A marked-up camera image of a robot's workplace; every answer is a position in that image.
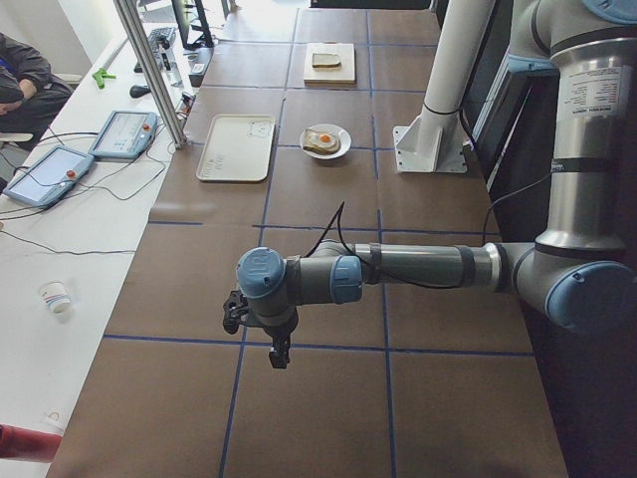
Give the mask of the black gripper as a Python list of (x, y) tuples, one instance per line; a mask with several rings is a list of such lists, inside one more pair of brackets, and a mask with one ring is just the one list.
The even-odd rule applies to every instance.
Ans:
[(264, 331), (273, 340), (269, 351), (269, 360), (272, 368), (287, 367), (290, 363), (291, 335), (299, 322), (297, 313), (292, 313), (289, 319), (276, 326), (263, 326)]

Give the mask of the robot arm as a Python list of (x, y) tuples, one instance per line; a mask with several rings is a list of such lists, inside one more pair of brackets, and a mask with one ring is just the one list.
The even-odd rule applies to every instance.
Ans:
[(547, 225), (530, 243), (467, 246), (348, 244), (321, 239), (304, 256), (259, 247), (239, 260), (223, 327), (260, 328), (271, 365), (289, 364), (301, 305), (343, 304), (366, 284), (428, 289), (485, 286), (519, 296), (553, 323), (596, 334), (636, 308), (636, 275), (611, 217), (619, 149), (636, 82), (632, 1), (518, 1), (510, 68), (557, 70), (559, 85)]

